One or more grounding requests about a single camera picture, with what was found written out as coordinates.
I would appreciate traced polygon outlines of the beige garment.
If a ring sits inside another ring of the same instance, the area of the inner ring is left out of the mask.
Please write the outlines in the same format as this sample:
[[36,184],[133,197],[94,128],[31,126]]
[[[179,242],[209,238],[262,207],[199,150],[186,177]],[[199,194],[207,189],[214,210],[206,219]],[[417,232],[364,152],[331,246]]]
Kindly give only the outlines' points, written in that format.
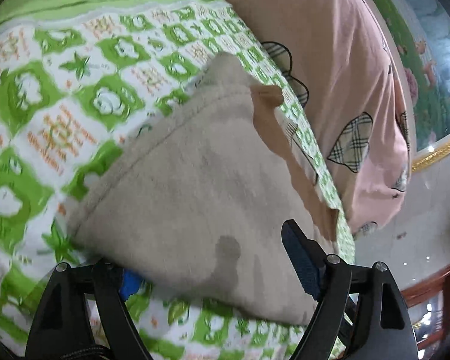
[[325,202],[281,89],[221,53],[193,96],[136,138],[67,220],[79,245],[186,297],[305,324],[314,312],[281,241],[288,219],[327,252]]

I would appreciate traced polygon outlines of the wooden furniture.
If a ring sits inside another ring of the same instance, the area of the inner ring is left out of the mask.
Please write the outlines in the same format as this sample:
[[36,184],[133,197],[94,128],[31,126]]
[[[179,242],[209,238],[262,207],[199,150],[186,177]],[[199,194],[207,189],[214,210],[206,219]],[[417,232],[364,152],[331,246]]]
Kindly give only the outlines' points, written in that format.
[[401,291],[418,348],[430,359],[450,332],[450,264]]

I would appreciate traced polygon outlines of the green checkered bed sheet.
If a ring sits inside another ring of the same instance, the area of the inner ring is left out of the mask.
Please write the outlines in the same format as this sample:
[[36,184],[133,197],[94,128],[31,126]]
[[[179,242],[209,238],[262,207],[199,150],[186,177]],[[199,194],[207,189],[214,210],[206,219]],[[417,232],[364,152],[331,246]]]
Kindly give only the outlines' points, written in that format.
[[23,357],[54,267],[87,258],[65,232],[71,210],[221,51],[282,88],[319,191],[340,210],[304,95],[228,2],[0,0],[0,359]]

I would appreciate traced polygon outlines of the pink heart pattern quilt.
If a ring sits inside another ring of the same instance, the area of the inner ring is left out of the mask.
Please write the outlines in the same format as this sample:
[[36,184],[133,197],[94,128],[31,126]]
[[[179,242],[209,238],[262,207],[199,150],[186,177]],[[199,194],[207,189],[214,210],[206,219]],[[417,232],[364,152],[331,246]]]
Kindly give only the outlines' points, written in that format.
[[281,69],[355,236],[383,228],[410,179],[406,102],[364,0],[226,0]]

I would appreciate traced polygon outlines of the framed landscape painting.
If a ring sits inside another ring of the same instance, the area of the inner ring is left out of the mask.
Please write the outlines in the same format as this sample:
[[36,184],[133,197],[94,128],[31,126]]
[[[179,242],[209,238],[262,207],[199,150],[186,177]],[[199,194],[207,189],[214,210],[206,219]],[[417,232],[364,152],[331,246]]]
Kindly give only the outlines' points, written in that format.
[[450,16],[439,0],[372,1],[406,74],[418,172],[450,154]]

